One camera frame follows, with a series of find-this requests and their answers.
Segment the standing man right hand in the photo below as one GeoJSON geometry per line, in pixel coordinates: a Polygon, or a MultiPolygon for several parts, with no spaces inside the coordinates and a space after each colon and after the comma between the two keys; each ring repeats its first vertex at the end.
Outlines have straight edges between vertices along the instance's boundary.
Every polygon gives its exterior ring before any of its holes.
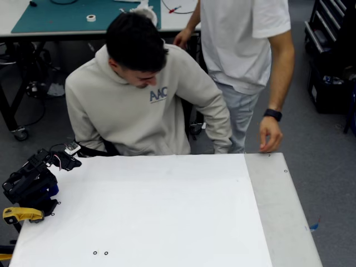
{"type": "Polygon", "coordinates": [[[185,49],[187,47],[187,43],[190,40],[192,35],[192,30],[188,27],[183,29],[174,39],[173,44],[185,49]]]}

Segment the standing man left hand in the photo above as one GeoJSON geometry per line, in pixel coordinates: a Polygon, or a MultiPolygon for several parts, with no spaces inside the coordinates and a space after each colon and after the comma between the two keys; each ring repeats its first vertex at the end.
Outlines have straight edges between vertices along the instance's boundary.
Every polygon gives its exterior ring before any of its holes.
{"type": "Polygon", "coordinates": [[[282,131],[277,120],[273,117],[264,117],[260,124],[260,152],[276,151],[283,139],[282,131]]]}

